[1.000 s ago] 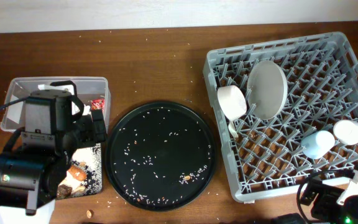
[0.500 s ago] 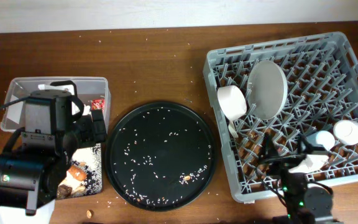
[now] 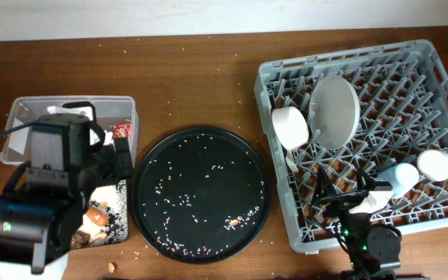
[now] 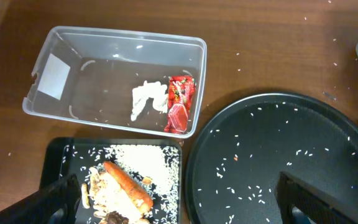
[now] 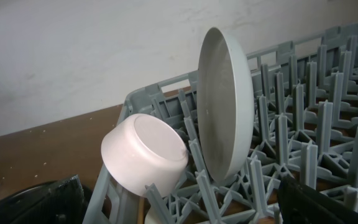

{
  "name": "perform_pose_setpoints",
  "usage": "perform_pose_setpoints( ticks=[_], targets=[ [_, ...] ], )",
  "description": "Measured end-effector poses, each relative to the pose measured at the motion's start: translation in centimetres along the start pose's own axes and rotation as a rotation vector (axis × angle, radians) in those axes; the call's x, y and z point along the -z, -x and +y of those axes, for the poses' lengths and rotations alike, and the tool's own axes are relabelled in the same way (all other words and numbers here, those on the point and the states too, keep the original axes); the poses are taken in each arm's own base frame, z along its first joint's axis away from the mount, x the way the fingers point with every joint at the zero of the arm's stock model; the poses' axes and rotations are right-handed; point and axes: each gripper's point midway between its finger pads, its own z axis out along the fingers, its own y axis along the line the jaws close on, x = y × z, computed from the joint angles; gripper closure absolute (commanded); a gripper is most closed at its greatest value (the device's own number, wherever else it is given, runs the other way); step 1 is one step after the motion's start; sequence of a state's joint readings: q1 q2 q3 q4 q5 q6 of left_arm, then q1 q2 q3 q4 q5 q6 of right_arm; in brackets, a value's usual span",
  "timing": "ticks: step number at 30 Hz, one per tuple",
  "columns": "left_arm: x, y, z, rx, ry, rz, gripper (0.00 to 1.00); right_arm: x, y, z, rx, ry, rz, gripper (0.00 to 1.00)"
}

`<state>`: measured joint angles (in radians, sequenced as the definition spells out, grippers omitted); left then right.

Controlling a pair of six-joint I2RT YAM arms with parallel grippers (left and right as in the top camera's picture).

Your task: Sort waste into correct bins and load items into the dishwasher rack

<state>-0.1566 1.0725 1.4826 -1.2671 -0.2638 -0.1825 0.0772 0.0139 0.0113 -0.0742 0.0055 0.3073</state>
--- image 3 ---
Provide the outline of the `small white cup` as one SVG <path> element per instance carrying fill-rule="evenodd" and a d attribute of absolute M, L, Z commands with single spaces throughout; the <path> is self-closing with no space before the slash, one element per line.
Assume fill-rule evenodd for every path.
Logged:
<path fill-rule="evenodd" d="M 448 179 L 448 153 L 439 150 L 426 150 L 417 159 L 421 173 L 431 181 Z"/>

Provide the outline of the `white bowl with leftovers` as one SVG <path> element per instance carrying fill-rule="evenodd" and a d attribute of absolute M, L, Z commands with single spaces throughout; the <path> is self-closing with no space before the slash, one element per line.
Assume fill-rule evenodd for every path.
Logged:
<path fill-rule="evenodd" d="M 274 109 L 271 119 L 275 134 L 286 150 L 295 150 L 308 142 L 310 133 L 307 122 L 297 108 Z"/>

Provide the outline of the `white tissue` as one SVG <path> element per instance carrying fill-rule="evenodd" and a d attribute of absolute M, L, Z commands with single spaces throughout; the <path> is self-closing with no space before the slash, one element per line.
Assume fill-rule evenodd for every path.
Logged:
<path fill-rule="evenodd" d="M 112 131 L 107 131 L 104 130 L 103 131 L 105 136 L 104 136 L 104 140 L 102 142 L 103 145 L 110 145 L 114 143 L 114 133 Z M 94 132 L 92 129 L 89 130 L 89 144 L 90 145 L 95 145 L 96 143 L 100 142 L 100 137 L 99 135 Z"/>

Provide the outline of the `red snack wrapper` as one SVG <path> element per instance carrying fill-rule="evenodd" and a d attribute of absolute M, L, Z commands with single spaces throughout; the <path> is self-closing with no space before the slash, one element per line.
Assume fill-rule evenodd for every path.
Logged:
<path fill-rule="evenodd" d="M 131 139 L 131 124 L 114 125 L 114 137 Z"/>

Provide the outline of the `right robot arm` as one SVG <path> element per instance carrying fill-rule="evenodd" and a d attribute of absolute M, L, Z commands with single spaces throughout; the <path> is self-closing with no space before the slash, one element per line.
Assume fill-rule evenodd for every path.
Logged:
<path fill-rule="evenodd" d="M 393 187 L 383 179 L 373 178 L 364 170 L 356 173 L 356 189 L 338 193 L 330 177 L 320 168 L 309 206 L 309 219 L 321 229 L 325 226 L 315 215 L 318 212 L 337 219 L 341 232 L 332 236 L 348 254 L 352 269 L 341 273 L 343 279 L 395 279 L 401 267 L 401 231 L 393 226 L 374 224 L 374 212 L 385 208 L 393 196 Z"/>

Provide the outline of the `orange carrot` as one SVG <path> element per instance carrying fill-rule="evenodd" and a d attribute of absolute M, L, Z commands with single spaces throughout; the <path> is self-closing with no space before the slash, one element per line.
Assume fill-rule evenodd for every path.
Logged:
<path fill-rule="evenodd" d="M 95 207 L 89 207 L 85 215 L 97 226 L 105 226 L 108 223 L 108 216 Z"/>

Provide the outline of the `light blue cup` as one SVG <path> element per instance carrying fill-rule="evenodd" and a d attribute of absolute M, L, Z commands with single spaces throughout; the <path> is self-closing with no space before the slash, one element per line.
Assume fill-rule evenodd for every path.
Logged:
<path fill-rule="evenodd" d="M 381 171 L 378 178 L 389 182 L 392 186 L 393 199 L 403 197 L 419 182 L 419 171 L 410 163 L 399 163 Z"/>

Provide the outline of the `white plastic fork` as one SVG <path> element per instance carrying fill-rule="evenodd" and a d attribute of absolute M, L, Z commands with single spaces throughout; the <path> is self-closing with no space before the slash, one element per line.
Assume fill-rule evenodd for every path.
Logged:
<path fill-rule="evenodd" d="M 289 169 L 293 172 L 293 173 L 297 173 L 298 172 L 298 167 L 295 163 L 293 154 L 291 151 L 288 151 L 286 153 L 286 157 L 285 157 L 285 162 L 287 164 L 287 166 L 289 167 Z"/>

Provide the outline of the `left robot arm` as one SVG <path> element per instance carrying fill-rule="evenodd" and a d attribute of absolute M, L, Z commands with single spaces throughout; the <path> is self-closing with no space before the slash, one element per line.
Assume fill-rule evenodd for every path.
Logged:
<path fill-rule="evenodd" d="M 0 194 L 0 279 L 60 279 L 72 237 L 98 187 L 131 178 L 128 138 L 106 144 L 90 102 L 67 103 L 26 123 L 30 159 Z"/>

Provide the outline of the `grey plate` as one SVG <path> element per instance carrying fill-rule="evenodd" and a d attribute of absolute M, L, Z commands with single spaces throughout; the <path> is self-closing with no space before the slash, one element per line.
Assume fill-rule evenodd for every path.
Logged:
<path fill-rule="evenodd" d="M 351 83 L 337 75 L 318 82 L 310 99 L 312 131 L 319 131 L 317 143 L 326 149 L 339 149 L 355 135 L 360 105 Z"/>

